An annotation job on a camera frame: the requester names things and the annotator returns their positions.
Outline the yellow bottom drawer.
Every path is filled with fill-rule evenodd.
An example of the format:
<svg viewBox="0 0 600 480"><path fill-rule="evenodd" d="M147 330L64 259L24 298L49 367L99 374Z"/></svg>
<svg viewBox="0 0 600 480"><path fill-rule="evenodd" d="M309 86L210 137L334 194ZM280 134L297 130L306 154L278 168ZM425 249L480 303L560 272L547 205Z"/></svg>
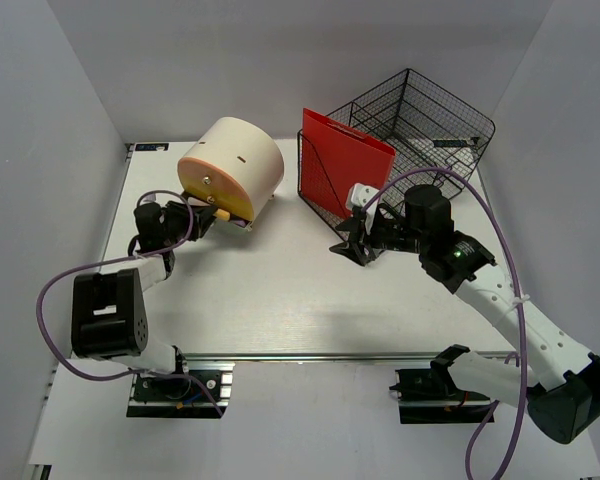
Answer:
<svg viewBox="0 0 600 480"><path fill-rule="evenodd" d="M199 202L207 205L216 206L229 214L243 220L252 221L254 219L254 210L250 200L241 193L237 195L223 194L215 192L183 191L185 198L195 198Z"/></svg>

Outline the peach top drawer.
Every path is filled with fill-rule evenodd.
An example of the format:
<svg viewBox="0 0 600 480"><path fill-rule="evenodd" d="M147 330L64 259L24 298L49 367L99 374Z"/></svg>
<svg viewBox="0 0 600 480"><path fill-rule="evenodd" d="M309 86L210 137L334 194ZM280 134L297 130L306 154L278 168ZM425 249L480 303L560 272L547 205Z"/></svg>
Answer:
<svg viewBox="0 0 600 480"><path fill-rule="evenodd" d="M186 191L233 195L241 193L249 199L244 188L231 175L205 161L193 157L183 157L178 161L177 174Z"/></svg>

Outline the cream semicircular drawer box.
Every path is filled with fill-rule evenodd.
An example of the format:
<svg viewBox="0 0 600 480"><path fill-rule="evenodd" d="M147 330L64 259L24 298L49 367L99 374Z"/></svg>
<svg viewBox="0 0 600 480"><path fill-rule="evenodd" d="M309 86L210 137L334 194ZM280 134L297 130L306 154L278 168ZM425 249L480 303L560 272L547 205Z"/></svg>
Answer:
<svg viewBox="0 0 600 480"><path fill-rule="evenodd" d="M183 157L205 161L231 175L250 199L252 224L284 177L284 159L276 142L259 127L235 117L218 119Z"/></svg>

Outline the red file folder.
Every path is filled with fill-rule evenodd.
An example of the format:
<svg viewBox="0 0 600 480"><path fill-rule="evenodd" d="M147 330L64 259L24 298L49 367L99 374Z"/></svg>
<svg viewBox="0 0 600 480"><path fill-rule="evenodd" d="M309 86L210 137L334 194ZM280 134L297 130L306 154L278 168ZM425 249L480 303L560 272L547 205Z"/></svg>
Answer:
<svg viewBox="0 0 600 480"><path fill-rule="evenodd" d="M300 195L340 218L350 215L350 188L384 186L396 156L392 146L308 108L300 147Z"/></svg>

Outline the orange capped pink tube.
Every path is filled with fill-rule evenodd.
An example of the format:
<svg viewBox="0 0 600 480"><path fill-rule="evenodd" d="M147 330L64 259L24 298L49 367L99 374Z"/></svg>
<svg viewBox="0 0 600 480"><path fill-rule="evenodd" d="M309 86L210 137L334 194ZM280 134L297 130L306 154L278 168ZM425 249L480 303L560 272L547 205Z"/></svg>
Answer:
<svg viewBox="0 0 600 480"><path fill-rule="evenodd" d="M223 221L229 221L231 218L231 214L225 210L218 209L215 212L215 217Z"/></svg>

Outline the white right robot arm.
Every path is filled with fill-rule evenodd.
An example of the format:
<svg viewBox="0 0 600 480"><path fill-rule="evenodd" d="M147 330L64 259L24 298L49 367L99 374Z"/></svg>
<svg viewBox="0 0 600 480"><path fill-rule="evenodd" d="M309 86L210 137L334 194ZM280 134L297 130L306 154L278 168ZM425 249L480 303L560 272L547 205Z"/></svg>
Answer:
<svg viewBox="0 0 600 480"><path fill-rule="evenodd" d="M351 187L346 200L351 215L337 227L348 238L332 252L361 266L380 251L417 255L430 278L518 350L520 364L514 366L452 345L430 363L433 390L446 399L475 392L512 406L523 403L541 432L557 443L571 443L600 417L600 355L515 292L512 270L503 269L483 244L455 228L451 203L438 188L408 189L403 213L378 197L371 186Z"/></svg>

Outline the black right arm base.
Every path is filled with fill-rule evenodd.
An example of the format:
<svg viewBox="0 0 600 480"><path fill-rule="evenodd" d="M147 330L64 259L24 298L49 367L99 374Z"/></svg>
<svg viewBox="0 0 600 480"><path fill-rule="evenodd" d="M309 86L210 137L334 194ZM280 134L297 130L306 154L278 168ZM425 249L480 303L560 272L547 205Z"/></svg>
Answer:
<svg viewBox="0 0 600 480"><path fill-rule="evenodd" d="M492 405L482 394L461 390L451 379L449 367L470 349L452 345L439 353L426 368L396 370L396 383L389 388L398 402L402 425L479 424Z"/></svg>

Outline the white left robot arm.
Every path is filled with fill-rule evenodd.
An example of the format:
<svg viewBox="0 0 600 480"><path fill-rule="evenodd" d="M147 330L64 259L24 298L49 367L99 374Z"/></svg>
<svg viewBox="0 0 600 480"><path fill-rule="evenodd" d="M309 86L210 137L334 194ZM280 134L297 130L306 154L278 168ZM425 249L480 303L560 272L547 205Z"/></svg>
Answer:
<svg viewBox="0 0 600 480"><path fill-rule="evenodd" d="M179 399L191 387L180 349L150 334L144 293L167 280L174 249L203 237L216 220L212 206L146 202L134 210L139 250L117 271L103 268L74 279L71 344L79 358L112 361L156 372L157 387Z"/></svg>

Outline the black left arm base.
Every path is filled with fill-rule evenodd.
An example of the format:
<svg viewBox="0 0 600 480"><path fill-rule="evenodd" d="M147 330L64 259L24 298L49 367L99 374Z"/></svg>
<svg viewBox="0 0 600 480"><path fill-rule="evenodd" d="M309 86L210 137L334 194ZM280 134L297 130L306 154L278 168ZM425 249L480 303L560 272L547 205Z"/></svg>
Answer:
<svg viewBox="0 0 600 480"><path fill-rule="evenodd" d="M181 355L176 373L187 378L133 377L126 417L220 419L229 404L233 370L233 363Z"/></svg>

